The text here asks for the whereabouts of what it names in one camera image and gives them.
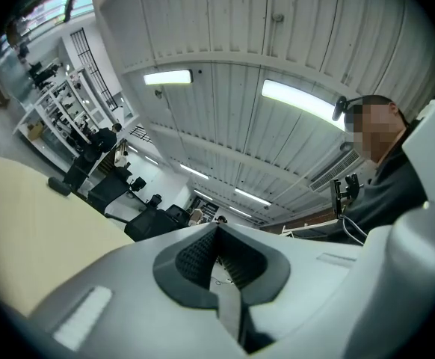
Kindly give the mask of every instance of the beige desk surface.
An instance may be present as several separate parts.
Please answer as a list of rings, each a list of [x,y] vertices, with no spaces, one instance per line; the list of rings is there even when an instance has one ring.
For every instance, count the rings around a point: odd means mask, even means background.
[[[53,289],[116,248],[133,243],[74,194],[0,158],[0,299],[27,316]]]

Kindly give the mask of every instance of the ceiling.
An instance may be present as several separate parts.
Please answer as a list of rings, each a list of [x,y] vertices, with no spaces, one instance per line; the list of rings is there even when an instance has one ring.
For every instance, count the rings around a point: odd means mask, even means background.
[[[435,91],[435,34],[411,0],[93,3],[118,79],[166,163],[208,175],[192,176],[192,185],[258,224],[328,207],[328,185],[309,186],[345,155],[339,147],[348,140],[263,97],[264,80],[331,103],[342,94],[382,94],[410,119]],[[144,84],[144,74],[180,69],[192,71],[192,84]],[[338,178],[365,176],[362,163]],[[235,188],[272,204],[265,209]]]

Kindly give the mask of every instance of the man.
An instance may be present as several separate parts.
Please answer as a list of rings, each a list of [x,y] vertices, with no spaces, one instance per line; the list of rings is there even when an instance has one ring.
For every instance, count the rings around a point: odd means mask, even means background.
[[[123,154],[117,150],[114,154],[114,166],[117,168],[124,168],[128,164],[128,152],[125,150]]]
[[[195,226],[201,222],[201,219],[203,219],[203,210],[204,206],[193,210],[191,217],[189,217],[188,226]]]
[[[98,162],[101,155],[113,149],[117,141],[116,134],[121,128],[121,124],[115,123],[111,130],[103,128],[97,133],[90,134],[89,139],[91,142],[84,147],[83,153],[73,162],[63,182],[69,184],[73,191],[77,191],[83,185],[88,173]]]
[[[393,224],[400,215],[427,200],[420,179],[402,150],[417,124],[418,121],[409,124],[397,105],[383,96],[364,96],[345,112],[345,129],[354,135],[354,148],[376,167],[374,178],[360,188],[357,198],[343,212],[366,233]],[[329,240],[349,242],[342,221],[337,226]],[[351,234],[360,236],[349,222],[345,226]]]

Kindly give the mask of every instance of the black chair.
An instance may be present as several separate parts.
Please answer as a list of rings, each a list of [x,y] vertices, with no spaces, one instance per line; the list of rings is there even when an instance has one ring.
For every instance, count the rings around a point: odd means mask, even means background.
[[[130,189],[132,191],[140,191],[144,186],[146,186],[146,181],[141,177],[135,179],[135,181],[131,184]]]
[[[125,168],[115,168],[88,193],[88,202],[92,207],[105,213],[106,207],[128,191],[126,180],[131,172]]]
[[[188,226],[189,214],[176,205],[170,206],[167,211],[148,207],[131,221],[105,214],[106,218],[115,219],[126,224],[125,234],[133,241],[139,242],[154,236],[161,236],[170,231],[182,229]]]
[[[179,229],[182,229],[183,227],[187,227],[189,223],[189,218],[191,215],[185,211],[184,209],[181,209],[177,205],[171,205],[167,210],[166,214],[174,219],[181,227]]]
[[[155,194],[151,197],[151,199],[148,202],[148,207],[158,207],[158,205],[162,202],[161,195]]]

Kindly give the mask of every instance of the ceiling light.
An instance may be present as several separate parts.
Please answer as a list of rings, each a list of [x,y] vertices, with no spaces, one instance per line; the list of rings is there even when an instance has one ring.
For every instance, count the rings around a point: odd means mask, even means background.
[[[153,84],[189,84],[193,82],[190,70],[172,70],[170,72],[144,75],[146,85]]]
[[[201,193],[200,191],[198,191],[198,190],[194,190],[194,191],[195,191],[196,193],[198,193],[201,197],[207,198],[208,200],[212,200],[211,197],[208,197],[207,195]]]
[[[265,80],[262,86],[262,95],[314,114],[316,117],[337,126],[342,131],[345,130],[344,116],[341,116],[339,121],[333,121],[332,113],[334,106],[312,94],[308,94],[288,85],[280,84],[279,82]]]
[[[267,205],[267,206],[270,206],[270,205],[271,205],[271,202],[267,202],[266,200],[263,200],[263,199],[261,199],[261,198],[258,198],[258,197],[256,197],[255,195],[252,195],[252,194],[246,193],[245,191],[242,191],[242,190],[239,189],[239,188],[235,188],[234,190],[235,190],[237,193],[239,193],[239,194],[245,195],[246,197],[249,197],[249,198],[252,198],[253,200],[256,200],[257,202],[263,203],[263,204],[265,204],[265,205]]]
[[[234,210],[235,212],[238,212],[238,213],[240,213],[242,215],[245,215],[246,217],[252,218],[249,214],[246,214],[245,212],[242,212],[241,210],[234,209],[232,206],[230,206],[229,208],[231,210]]]
[[[181,168],[190,171],[192,174],[196,174],[197,176],[200,176],[201,178],[204,178],[205,180],[209,180],[209,177],[206,176],[203,173],[200,173],[199,171],[195,171],[194,169],[188,168],[187,166],[184,166],[183,164],[180,164]]]
[[[154,159],[151,159],[148,156],[144,156],[145,159],[150,160],[152,163],[159,165]]]

